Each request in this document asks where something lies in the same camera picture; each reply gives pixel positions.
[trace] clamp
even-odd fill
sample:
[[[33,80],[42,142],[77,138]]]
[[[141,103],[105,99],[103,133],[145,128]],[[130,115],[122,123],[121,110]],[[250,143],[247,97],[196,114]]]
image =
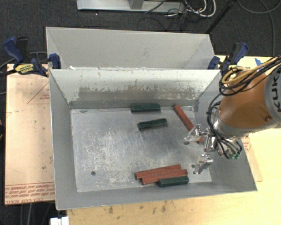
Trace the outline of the clamp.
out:
[[[232,52],[225,57],[224,62],[220,62],[220,58],[214,56],[207,69],[215,69],[217,65],[220,65],[221,75],[227,73],[230,65],[236,65],[247,53],[249,47],[246,43],[234,43]]]

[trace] gray carpet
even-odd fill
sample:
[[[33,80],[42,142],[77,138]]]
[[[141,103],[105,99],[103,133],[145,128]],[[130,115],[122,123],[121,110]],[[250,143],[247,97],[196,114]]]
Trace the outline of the gray carpet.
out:
[[[217,12],[208,19],[191,15],[184,22],[181,16],[169,19],[160,14],[111,11],[77,11],[77,0],[0,0],[0,64],[10,57],[5,54],[2,43],[9,37],[26,36],[32,51],[46,51],[45,27],[78,27],[112,30],[150,30],[184,33],[205,33],[229,0],[216,0]],[[239,0],[248,9],[266,11],[259,0]],[[269,9],[280,0],[262,0]],[[234,42],[246,42],[250,56],[272,56],[281,54],[281,4],[271,13],[253,14],[236,3],[211,33],[216,54],[226,55]],[[0,79],[0,93],[6,89],[5,78]],[[5,96],[0,96],[0,117],[5,120]],[[4,141],[0,142],[0,221],[6,225],[20,224],[20,206],[3,205]],[[31,224],[39,225],[48,204],[34,204]],[[22,208],[26,224],[29,207]],[[56,215],[52,205],[47,216]]]

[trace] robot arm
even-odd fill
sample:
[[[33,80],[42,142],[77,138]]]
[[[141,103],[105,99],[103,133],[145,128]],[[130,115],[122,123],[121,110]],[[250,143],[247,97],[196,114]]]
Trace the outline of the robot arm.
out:
[[[237,156],[241,137],[281,128],[281,56],[250,70],[234,67],[219,86],[222,101],[213,101],[207,113],[213,146],[221,155]]]

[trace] wooden block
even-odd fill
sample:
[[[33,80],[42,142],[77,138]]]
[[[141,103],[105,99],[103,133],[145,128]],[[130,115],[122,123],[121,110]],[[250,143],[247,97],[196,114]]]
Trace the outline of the wooden block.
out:
[[[150,169],[150,170],[146,170],[146,171],[140,171],[140,172],[135,173],[135,179],[141,179],[144,177],[154,176],[154,175],[158,175],[161,173],[165,173],[165,172],[168,173],[168,172],[177,171],[177,170],[181,170],[180,164],[166,166],[166,167],[159,167],[159,168]]]
[[[182,176],[187,176],[188,172],[186,169],[183,170],[177,170],[173,172],[166,172],[166,173],[161,173],[158,175],[154,176],[149,176],[149,177],[144,177],[141,179],[142,185],[158,182],[160,179],[165,179],[165,178],[175,178],[175,177],[182,177]]]
[[[160,111],[160,105],[158,105],[158,104],[131,105],[130,110],[132,113],[158,112],[158,111]]]
[[[183,185],[189,182],[188,176],[176,177],[176,178],[165,178],[160,179],[157,184],[159,187],[169,187],[169,186],[176,186],[176,185]]]
[[[182,110],[182,108],[179,105],[174,106],[174,111],[177,114],[177,116],[180,118],[180,120],[183,122],[184,126],[187,128],[188,131],[190,131],[193,128],[193,123],[189,120],[185,112]],[[201,137],[197,143],[204,142],[203,137]]]
[[[156,119],[156,120],[151,120],[151,121],[146,121],[146,122],[140,122],[137,124],[137,127],[139,130],[147,129],[147,128],[155,128],[155,127],[160,127],[167,125],[168,122],[165,118],[162,119]]]

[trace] metal stand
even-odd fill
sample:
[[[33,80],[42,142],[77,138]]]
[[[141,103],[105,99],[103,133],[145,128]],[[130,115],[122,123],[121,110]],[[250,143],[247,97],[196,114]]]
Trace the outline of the metal stand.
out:
[[[162,1],[151,0],[77,0],[78,10],[108,10],[108,11],[131,11],[147,12],[157,7]],[[182,9],[180,2],[164,2],[152,12],[168,12]]]

